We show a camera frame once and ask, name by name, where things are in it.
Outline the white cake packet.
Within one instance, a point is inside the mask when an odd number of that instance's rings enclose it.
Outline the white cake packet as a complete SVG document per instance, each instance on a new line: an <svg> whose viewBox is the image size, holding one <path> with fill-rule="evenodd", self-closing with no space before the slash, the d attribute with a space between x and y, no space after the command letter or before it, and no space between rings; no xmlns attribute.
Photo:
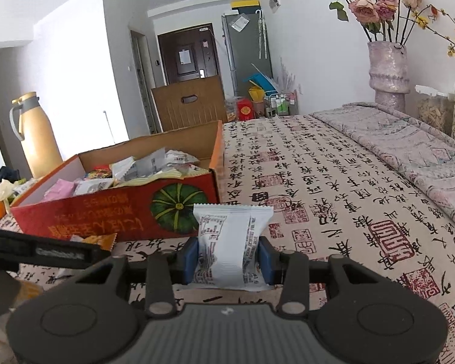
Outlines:
<svg viewBox="0 0 455 364"><path fill-rule="evenodd" d="M274 215L271 206L196 204L199 257L195 288L262 292L270 287L255 255Z"/></svg>

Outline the red yellow snack bag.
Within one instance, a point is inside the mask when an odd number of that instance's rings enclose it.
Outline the red yellow snack bag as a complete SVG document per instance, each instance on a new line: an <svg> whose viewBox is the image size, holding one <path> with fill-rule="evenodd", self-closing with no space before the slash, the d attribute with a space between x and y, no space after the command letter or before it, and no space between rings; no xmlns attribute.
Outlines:
<svg viewBox="0 0 455 364"><path fill-rule="evenodd" d="M83 177L84 180L105 178L112 178L112 170L108 165L95 167L92 171L87 172Z"/></svg>

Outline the clear jar of snacks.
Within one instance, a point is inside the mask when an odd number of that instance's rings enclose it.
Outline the clear jar of snacks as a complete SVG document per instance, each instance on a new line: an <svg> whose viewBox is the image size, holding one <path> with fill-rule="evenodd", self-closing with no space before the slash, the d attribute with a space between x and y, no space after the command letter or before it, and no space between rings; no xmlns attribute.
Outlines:
<svg viewBox="0 0 455 364"><path fill-rule="evenodd" d="M455 95L421 85L415 85L415 91L419 94L417 101L419 119L450 136Z"/></svg>

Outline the white cream cloth flower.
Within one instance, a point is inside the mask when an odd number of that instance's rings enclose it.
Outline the white cream cloth flower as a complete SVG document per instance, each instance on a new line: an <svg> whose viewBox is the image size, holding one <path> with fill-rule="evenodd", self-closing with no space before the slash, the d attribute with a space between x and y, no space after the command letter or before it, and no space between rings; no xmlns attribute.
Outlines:
<svg viewBox="0 0 455 364"><path fill-rule="evenodd" d="M3 179L0 182L0 203L5 207L5 212L9 213L9 198L15 192L16 184Z"/></svg>

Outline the red orange cardboard box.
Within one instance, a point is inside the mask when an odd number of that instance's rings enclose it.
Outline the red orange cardboard box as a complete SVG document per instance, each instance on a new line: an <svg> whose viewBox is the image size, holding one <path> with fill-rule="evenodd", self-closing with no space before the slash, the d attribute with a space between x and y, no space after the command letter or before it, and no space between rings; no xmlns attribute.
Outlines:
<svg viewBox="0 0 455 364"><path fill-rule="evenodd" d="M97 167L129 156L142 158L161 148L195 156L203 173L139 186L125 184L56 201L43 199L60 179L73 182ZM76 154L14 201L10 210L23 233L39 237L67 240L73 235L111 233L119 241L189 237L196 234L194 205L219 202L222 172L223 123L210 122Z"/></svg>

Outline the yellow striped snack bag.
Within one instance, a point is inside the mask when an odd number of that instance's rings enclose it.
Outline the yellow striped snack bag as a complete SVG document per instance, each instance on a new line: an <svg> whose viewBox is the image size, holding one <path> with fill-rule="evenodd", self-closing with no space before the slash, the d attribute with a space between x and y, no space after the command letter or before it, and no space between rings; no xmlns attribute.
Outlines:
<svg viewBox="0 0 455 364"><path fill-rule="evenodd" d="M172 168L167 168L148 177L137 177L126 182L118 183L115 185L115 188L138 187L161 179L183 180L188 177L198 177L209 173L209 169L201 168L193 164L176 165Z"/></svg>

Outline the calligraphy print tablecloth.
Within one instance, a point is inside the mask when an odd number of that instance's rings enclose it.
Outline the calligraphy print tablecloth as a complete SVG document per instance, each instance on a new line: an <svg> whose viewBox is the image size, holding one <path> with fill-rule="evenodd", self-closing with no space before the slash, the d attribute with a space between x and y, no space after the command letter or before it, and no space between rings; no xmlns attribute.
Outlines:
<svg viewBox="0 0 455 364"><path fill-rule="evenodd" d="M438 306L449 326L439 360L455 363L455 223L374 154L314 117L223 123L219 187L223 203L274 209L264 235L278 250L347 256ZM111 234L131 261L187 239Z"/></svg>

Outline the pink snack packet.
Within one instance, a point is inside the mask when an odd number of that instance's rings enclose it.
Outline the pink snack packet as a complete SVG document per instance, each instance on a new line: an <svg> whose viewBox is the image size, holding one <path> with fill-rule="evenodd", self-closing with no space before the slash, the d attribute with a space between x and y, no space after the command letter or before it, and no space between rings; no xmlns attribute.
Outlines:
<svg viewBox="0 0 455 364"><path fill-rule="evenodd" d="M58 179L44 194L42 202L57 201L73 196L76 183Z"/></svg>

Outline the yellow thermos jug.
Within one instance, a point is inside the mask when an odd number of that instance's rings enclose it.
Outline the yellow thermos jug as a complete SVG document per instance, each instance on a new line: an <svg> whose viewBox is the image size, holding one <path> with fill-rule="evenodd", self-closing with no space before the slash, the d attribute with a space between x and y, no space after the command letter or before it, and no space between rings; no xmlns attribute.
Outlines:
<svg viewBox="0 0 455 364"><path fill-rule="evenodd" d="M32 177L44 177L63 163L52 124L36 92L26 93L11 103L10 126L23 148Z"/></svg>

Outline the wooden chair back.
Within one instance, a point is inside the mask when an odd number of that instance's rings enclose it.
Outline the wooden chair back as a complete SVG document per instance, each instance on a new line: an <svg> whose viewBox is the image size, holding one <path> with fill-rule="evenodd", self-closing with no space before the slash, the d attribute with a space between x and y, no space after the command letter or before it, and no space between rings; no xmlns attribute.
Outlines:
<svg viewBox="0 0 455 364"><path fill-rule="evenodd" d="M228 121L219 76L198 78L152 89L163 132L214 121Z"/></svg>

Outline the red gift box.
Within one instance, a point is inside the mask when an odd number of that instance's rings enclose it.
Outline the red gift box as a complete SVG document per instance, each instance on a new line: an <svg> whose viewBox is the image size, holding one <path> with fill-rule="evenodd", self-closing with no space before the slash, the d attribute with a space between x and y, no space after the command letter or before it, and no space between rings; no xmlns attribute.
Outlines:
<svg viewBox="0 0 455 364"><path fill-rule="evenodd" d="M239 121L248 121L255 118L253 103L247 98L241 98L237 101L237 112Z"/></svg>

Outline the pink patterned folded cloth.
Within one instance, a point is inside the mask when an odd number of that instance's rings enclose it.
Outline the pink patterned folded cloth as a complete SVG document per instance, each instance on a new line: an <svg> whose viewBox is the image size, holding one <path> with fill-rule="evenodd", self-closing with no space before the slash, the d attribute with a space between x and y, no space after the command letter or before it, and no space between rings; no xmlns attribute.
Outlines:
<svg viewBox="0 0 455 364"><path fill-rule="evenodd" d="M455 223L454 139L377 103L348 103L312 116L372 152Z"/></svg>

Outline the dark brown door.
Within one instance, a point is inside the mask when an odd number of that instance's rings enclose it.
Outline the dark brown door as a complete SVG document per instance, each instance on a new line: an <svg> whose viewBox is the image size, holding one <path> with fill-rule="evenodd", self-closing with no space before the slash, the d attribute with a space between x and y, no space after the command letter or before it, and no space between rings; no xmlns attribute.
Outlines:
<svg viewBox="0 0 455 364"><path fill-rule="evenodd" d="M161 34L158 46L168 85L220 75L211 23Z"/></svg>

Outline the pink ceramic vase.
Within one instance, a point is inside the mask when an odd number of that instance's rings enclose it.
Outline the pink ceramic vase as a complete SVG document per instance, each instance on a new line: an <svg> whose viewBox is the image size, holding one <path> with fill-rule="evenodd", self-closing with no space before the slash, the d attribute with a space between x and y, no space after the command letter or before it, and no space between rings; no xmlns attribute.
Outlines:
<svg viewBox="0 0 455 364"><path fill-rule="evenodd" d="M375 91L375 102L404 113L405 95L410 93L406 47L388 41L370 42L367 47L369 86Z"/></svg>

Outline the grey refrigerator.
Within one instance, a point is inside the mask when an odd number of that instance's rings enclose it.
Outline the grey refrigerator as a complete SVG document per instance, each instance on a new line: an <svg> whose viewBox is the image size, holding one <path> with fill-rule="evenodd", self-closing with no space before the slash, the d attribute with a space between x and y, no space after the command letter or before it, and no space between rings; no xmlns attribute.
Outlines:
<svg viewBox="0 0 455 364"><path fill-rule="evenodd" d="M260 9L254 13L224 14L223 34L227 48L232 85L235 96L247 97L249 79L260 72L271 77L268 37Z"/></svg>

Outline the yellow box on fridge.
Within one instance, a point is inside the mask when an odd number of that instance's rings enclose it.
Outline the yellow box on fridge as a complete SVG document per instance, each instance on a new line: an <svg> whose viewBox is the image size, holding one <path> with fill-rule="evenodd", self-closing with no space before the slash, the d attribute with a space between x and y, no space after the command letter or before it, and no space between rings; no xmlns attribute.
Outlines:
<svg viewBox="0 0 455 364"><path fill-rule="evenodd" d="M232 9L259 7L259 5L260 5L259 0L239 0L231 2Z"/></svg>

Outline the dried pink rose bouquet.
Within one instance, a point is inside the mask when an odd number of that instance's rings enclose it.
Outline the dried pink rose bouquet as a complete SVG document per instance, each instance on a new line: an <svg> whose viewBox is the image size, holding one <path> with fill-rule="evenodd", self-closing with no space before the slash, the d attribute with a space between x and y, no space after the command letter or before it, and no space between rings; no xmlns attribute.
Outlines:
<svg viewBox="0 0 455 364"><path fill-rule="evenodd" d="M370 42L387 41L404 46L415 27L426 29L439 11L424 0L336 0L329 4L337 19L353 16Z"/></svg>

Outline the yellow flower branches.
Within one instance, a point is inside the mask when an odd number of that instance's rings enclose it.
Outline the yellow flower branches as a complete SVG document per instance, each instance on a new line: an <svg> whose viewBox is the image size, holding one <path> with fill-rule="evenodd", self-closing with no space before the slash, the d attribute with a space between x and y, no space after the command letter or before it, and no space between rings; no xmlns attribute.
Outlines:
<svg viewBox="0 0 455 364"><path fill-rule="evenodd" d="M418 10L413 10L412 15L415 25L446 42L447 55L455 59L455 16L451 15L446 9L435 7L432 4L428 4L426 7ZM434 23L439 19L446 20L451 24L451 34L442 33L435 28Z"/></svg>

